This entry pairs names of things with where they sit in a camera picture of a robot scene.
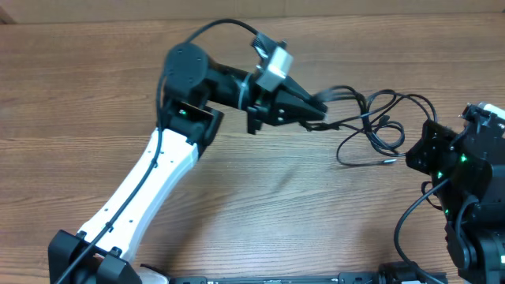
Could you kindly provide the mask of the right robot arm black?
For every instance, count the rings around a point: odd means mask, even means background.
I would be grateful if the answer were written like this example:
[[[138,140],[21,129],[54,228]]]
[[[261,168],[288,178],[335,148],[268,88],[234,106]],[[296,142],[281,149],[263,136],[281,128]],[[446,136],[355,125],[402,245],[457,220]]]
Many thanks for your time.
[[[468,283],[504,281],[504,111],[469,104],[460,133],[435,121],[406,153],[427,174],[447,220],[447,251]]]

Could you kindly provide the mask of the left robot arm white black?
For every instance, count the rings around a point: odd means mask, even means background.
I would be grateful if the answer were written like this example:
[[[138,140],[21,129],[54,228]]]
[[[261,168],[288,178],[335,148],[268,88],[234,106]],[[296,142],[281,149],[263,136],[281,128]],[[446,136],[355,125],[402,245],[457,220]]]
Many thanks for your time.
[[[255,73],[214,62],[184,42],[166,56],[156,92],[157,126],[137,164],[112,197],[75,234],[57,232],[48,247],[53,283],[167,283],[149,265],[134,267],[153,218],[176,184],[215,139],[223,114],[212,103],[242,110],[247,130],[323,120],[327,107],[288,74],[281,43],[259,49]]]

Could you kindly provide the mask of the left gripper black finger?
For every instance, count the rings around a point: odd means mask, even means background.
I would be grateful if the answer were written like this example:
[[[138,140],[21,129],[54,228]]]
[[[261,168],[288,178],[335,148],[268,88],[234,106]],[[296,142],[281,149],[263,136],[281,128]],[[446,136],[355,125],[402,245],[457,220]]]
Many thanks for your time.
[[[284,103],[305,103],[308,105],[321,104],[321,101],[310,95],[290,76],[282,82],[282,92],[282,101]]]
[[[274,100],[274,125],[285,125],[301,121],[322,121],[327,106],[309,96],[295,96],[279,92]]]

